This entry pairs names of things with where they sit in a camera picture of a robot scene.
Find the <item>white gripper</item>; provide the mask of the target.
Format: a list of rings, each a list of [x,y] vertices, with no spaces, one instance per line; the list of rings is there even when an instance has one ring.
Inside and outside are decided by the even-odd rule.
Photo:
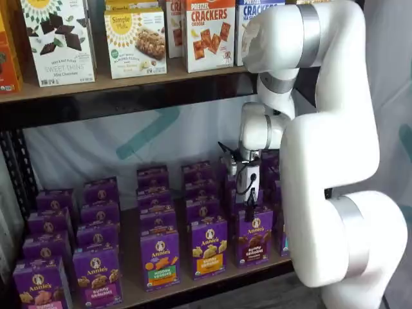
[[[241,164],[238,172],[238,203],[245,204],[245,222],[254,219],[259,197],[259,170],[257,164]]]

